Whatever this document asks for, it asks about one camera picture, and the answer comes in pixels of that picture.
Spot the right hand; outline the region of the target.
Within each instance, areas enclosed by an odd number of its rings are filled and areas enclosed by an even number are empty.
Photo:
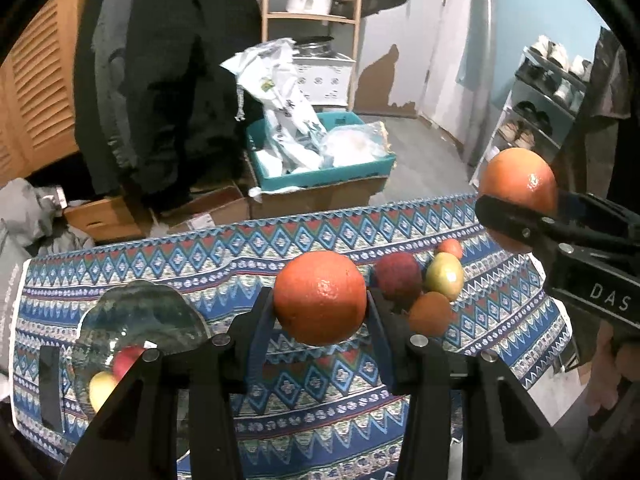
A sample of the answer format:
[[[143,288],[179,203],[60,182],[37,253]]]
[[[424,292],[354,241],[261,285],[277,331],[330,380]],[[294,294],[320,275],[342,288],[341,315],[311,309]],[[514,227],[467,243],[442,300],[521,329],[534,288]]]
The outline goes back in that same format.
[[[638,341],[625,342],[613,351],[614,327],[601,321],[596,350],[591,360],[591,373],[587,386],[586,404],[590,416],[601,408],[612,410],[618,402],[617,388],[623,378],[639,380],[640,348]]]

